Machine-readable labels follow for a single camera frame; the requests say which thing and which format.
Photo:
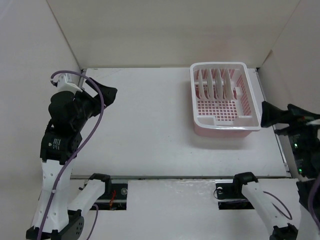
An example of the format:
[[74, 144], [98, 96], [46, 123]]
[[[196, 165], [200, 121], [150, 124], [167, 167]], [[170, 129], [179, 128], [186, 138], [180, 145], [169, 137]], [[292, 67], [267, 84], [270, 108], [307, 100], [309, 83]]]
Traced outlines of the orange sunburst plate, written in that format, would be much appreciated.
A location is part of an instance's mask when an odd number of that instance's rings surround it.
[[222, 100], [223, 99], [223, 86], [222, 86], [222, 77], [221, 77], [221, 72], [220, 69], [217, 68], [215, 74], [215, 86], [216, 86], [216, 94], [218, 99]]
[[233, 98], [233, 91], [231, 87], [231, 77], [228, 69], [224, 71], [224, 91], [225, 97], [228, 101], [231, 101]]

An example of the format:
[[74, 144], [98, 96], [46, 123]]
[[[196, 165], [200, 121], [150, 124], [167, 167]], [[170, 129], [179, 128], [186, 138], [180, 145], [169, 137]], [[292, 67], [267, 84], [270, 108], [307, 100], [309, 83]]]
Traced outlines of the orange sunburst plate front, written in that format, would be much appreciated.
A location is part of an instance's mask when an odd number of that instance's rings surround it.
[[216, 94], [218, 99], [222, 100], [223, 99], [223, 86], [222, 86], [222, 77], [221, 77], [221, 72], [220, 69], [217, 68], [215, 74], [215, 86], [216, 86]]

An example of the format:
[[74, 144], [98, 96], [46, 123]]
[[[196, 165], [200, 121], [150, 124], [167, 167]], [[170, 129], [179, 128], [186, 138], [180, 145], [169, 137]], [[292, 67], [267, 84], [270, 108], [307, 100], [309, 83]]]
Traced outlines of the white plate green red rim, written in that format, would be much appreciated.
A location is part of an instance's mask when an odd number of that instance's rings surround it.
[[214, 100], [214, 88], [213, 88], [213, 78], [212, 78], [212, 72], [211, 69], [207, 69], [207, 94], [208, 98], [213, 101]]

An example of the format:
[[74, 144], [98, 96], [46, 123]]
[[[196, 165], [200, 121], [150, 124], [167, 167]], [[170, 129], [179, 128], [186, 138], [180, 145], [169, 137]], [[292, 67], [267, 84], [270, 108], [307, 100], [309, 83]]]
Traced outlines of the white plate grey flower pattern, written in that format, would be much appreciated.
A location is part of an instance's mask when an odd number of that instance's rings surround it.
[[198, 91], [199, 91], [200, 99], [204, 99], [205, 92], [204, 92], [203, 75], [202, 75], [201, 69], [198, 70]]

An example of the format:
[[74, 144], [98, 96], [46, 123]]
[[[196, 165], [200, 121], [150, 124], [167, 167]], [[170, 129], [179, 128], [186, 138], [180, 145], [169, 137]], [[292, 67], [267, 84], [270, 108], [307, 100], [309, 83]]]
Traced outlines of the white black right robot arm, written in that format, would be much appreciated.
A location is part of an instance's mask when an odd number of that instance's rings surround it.
[[297, 172], [302, 177], [291, 187], [282, 184], [269, 193], [252, 172], [236, 174], [231, 191], [249, 202], [271, 240], [318, 240], [320, 238], [320, 115], [288, 104], [282, 110], [262, 102], [260, 125], [287, 137]]

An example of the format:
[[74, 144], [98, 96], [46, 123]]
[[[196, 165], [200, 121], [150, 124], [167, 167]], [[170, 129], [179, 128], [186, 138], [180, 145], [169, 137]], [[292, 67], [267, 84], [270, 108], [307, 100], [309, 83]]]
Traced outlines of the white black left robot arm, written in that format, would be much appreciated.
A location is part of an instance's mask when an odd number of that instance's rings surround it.
[[86, 83], [96, 91], [96, 96], [67, 80], [53, 83], [58, 92], [51, 97], [48, 106], [50, 120], [40, 147], [42, 189], [34, 223], [26, 231], [28, 240], [79, 239], [86, 213], [98, 198], [111, 195], [111, 177], [94, 173], [77, 197], [69, 202], [75, 158], [89, 141], [82, 138], [81, 131], [91, 117], [102, 119], [105, 108], [113, 104], [118, 92], [93, 78], [88, 78]]

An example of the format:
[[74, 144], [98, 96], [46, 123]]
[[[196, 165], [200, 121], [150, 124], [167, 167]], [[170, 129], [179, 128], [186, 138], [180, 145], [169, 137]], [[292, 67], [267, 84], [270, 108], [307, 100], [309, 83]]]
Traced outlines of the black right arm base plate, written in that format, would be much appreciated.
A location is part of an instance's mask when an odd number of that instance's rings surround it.
[[243, 210], [252, 206], [257, 212], [266, 209], [263, 192], [257, 179], [235, 178], [233, 182], [216, 184], [218, 206], [223, 210]]

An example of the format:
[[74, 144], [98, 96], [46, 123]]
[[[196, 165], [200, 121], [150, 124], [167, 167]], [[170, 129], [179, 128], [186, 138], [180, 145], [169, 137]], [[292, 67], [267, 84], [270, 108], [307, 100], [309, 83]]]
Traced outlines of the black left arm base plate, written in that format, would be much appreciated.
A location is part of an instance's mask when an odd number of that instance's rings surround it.
[[80, 199], [86, 204], [93, 204], [100, 211], [118, 211], [127, 209], [128, 183], [113, 183], [111, 177], [106, 174], [93, 174], [83, 185], [78, 188]]

